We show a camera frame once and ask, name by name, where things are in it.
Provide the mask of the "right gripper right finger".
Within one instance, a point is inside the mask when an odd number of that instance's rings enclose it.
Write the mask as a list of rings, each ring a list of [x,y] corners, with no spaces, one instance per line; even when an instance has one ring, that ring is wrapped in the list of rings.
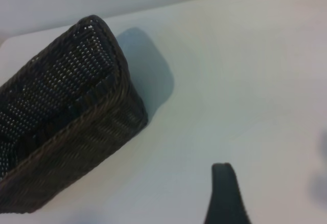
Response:
[[[224,223],[250,224],[251,221],[243,203],[236,173],[229,163],[223,165],[221,184]]]

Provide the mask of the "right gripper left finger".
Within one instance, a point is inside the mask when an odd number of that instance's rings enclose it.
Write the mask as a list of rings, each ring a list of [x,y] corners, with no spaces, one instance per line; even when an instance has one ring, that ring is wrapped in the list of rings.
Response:
[[[204,223],[225,223],[226,213],[223,207],[221,193],[224,186],[224,180],[220,176],[225,173],[225,163],[216,163],[212,165],[212,194],[208,204],[208,210]]]

